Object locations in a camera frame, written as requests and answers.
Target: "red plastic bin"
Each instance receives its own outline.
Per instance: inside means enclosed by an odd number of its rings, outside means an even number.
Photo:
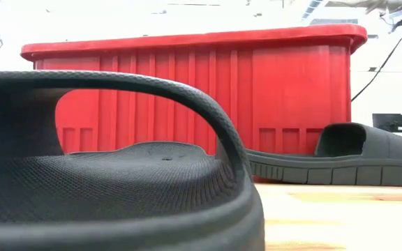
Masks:
[[[357,25],[25,45],[39,70],[103,70],[172,79],[215,98],[249,149],[312,153],[329,123],[350,121],[350,55]],[[164,98],[79,90],[57,107],[65,152],[109,151],[170,140],[215,151],[213,130]]]

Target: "wooden table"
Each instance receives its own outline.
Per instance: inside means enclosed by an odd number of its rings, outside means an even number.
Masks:
[[[402,188],[256,186],[267,250],[402,251]]]

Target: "black cable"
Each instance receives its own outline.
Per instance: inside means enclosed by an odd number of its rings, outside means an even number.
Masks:
[[[384,19],[383,16],[380,16],[380,19],[381,19],[382,21],[384,21],[384,23],[386,23],[386,24],[388,24],[388,25],[390,25],[390,26],[394,26],[394,24],[389,24],[389,22],[388,22],[386,19]]]
[[[369,87],[371,85],[371,83],[373,82],[373,80],[375,80],[375,78],[378,76],[378,74],[380,73],[380,71],[384,68],[385,64],[389,61],[390,57],[392,56],[392,54],[395,52],[396,48],[398,47],[398,45],[401,43],[402,41],[402,37],[398,40],[398,42],[396,43],[395,47],[392,49],[392,51],[389,53],[389,55],[387,56],[387,58],[384,60],[384,62],[382,63],[382,65],[378,68],[378,70],[376,71],[376,74],[372,77],[372,79],[370,80],[370,82],[368,82],[368,84],[366,84],[366,86],[364,86],[364,88],[359,91],[353,98],[352,98],[352,102],[355,101],[355,99],[357,97],[359,97],[366,89],[367,87]]]

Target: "black foam sandal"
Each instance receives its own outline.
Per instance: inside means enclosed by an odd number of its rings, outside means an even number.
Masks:
[[[64,155],[54,110],[71,89],[171,98],[209,122],[219,151],[152,142]],[[264,249],[246,151],[208,95],[132,74],[0,72],[0,250]]]
[[[327,126],[314,156],[248,150],[254,175],[302,184],[402,186],[402,137],[358,123]]]

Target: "white wall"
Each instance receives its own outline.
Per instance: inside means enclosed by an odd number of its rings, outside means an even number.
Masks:
[[[271,29],[295,26],[292,9],[280,1],[220,0],[222,6],[165,6],[161,0],[1,0],[0,70],[30,70],[23,45],[184,33]],[[165,15],[152,15],[166,9]]]
[[[373,72],[367,72],[368,67],[379,66],[401,36],[402,27],[392,35],[364,45],[352,57],[352,96],[364,88],[375,75]],[[354,122],[371,126],[373,113],[402,114],[402,42],[370,87],[352,103]]]

